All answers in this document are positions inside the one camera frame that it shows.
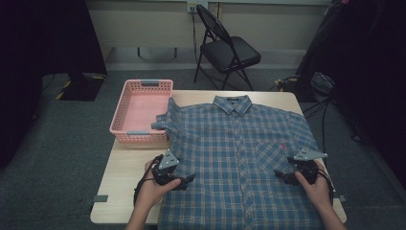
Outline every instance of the basket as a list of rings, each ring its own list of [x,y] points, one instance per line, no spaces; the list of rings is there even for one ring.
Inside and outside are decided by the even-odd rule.
[[[165,131],[151,124],[167,112],[172,86],[172,80],[127,80],[110,132],[121,143],[167,142]]]

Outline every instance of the blue plaid shirt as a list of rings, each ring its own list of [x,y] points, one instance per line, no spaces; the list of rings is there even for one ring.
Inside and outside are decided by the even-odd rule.
[[[164,128],[180,160],[175,173],[196,173],[186,191],[167,193],[159,229],[317,229],[321,220],[300,186],[273,170],[294,172],[286,157],[317,146],[304,116],[253,104],[248,96],[179,107]]]

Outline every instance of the power outlet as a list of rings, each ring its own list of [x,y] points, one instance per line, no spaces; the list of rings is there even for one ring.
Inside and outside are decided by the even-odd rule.
[[[186,11],[187,12],[196,12],[196,5],[197,5],[197,1],[188,1],[186,3]]]
[[[196,5],[202,5],[204,8],[208,9],[209,8],[209,2],[207,1],[188,1],[186,3],[186,11],[187,12],[196,12]]]

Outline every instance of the wooden table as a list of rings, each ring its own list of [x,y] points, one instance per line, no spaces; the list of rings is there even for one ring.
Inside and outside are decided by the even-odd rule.
[[[296,97],[280,92],[241,91],[199,91],[173,90],[172,97],[179,106],[212,103],[214,96],[234,97],[248,95],[253,104],[264,104],[302,114]],[[110,153],[101,180],[98,196],[108,196],[106,202],[95,202],[90,219],[95,223],[127,223],[132,212],[134,188],[144,174],[144,165],[155,156],[165,153],[169,143],[122,144],[116,141]],[[158,222],[161,203],[149,212],[146,224]],[[347,220],[346,213],[338,198],[334,199],[334,210],[341,219]]]

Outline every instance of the folding chair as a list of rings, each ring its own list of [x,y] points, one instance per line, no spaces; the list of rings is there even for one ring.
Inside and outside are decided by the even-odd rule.
[[[237,72],[248,84],[250,89],[254,90],[244,68],[258,64],[261,58],[260,53],[241,37],[230,36],[221,22],[206,8],[197,5],[196,10],[206,27],[206,32],[203,38],[203,43],[200,46],[200,57],[197,62],[193,82],[196,82],[197,74],[201,69],[203,74],[216,89],[218,89],[218,86],[214,83],[214,80],[222,82],[220,89],[224,89],[226,84],[237,89],[235,86],[227,82],[230,74]],[[206,74],[200,66],[203,56],[220,74],[226,75],[224,80]]]

